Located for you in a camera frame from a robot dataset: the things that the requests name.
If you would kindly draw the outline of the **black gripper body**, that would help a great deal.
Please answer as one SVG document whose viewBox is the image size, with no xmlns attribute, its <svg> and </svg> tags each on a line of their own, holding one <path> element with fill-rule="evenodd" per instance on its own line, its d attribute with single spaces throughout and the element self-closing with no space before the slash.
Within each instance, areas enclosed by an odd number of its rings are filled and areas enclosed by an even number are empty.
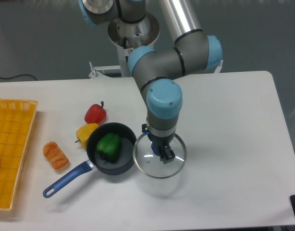
<svg viewBox="0 0 295 231">
<path fill-rule="evenodd" d="M 147 134 L 149 140 L 157 146 L 168 146 L 175 136 L 175 126 L 170 129 L 159 130 L 149 123 L 142 125 L 142 132 Z"/>
</svg>

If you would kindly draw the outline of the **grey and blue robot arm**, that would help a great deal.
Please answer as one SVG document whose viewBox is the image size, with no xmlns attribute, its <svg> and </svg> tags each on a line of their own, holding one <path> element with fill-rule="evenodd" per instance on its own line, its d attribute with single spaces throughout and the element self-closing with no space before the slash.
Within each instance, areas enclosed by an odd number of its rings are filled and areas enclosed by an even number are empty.
<svg viewBox="0 0 295 231">
<path fill-rule="evenodd" d="M 170 142 L 182 107 L 182 91 L 175 80 L 222 63 L 220 41 L 204 34 L 192 5 L 187 0 L 159 2 L 174 47 L 156 52 L 152 45 L 160 29 L 158 21 L 146 11 L 143 0 L 81 0 L 85 20 L 98 25 L 109 23 L 108 35 L 121 49 L 122 74 L 131 75 L 147 107 L 143 132 L 163 163 L 175 154 Z"/>
</svg>

